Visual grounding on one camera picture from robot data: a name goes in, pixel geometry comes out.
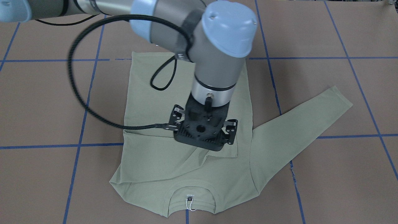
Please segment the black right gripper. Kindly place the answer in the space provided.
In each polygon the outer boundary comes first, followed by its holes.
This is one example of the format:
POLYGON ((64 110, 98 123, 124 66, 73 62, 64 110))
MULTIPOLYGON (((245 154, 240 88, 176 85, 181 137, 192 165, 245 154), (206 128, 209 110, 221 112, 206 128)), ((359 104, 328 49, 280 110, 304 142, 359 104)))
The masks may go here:
POLYGON ((177 142, 218 152, 225 144, 233 145, 237 133, 238 120, 226 119, 229 106, 213 107, 211 97, 201 104, 189 95, 185 108, 174 105, 168 130, 177 142))

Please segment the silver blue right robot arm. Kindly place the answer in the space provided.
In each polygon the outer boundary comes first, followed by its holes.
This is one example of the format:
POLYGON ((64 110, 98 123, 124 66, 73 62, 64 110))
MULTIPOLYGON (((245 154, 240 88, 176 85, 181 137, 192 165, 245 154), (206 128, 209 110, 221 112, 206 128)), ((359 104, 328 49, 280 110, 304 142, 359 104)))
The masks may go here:
POLYGON ((101 122, 125 130, 162 128, 174 139, 212 151, 235 140, 238 121, 227 120, 230 101, 245 58, 252 49, 257 18, 247 6, 227 0, 2 0, 1 22, 107 15, 82 31, 67 57, 69 81, 85 110, 101 122), (72 59, 81 40, 102 25, 127 21, 146 41, 174 53, 169 60, 195 63, 185 108, 175 105, 167 124, 122 126, 95 113, 75 85, 72 59))

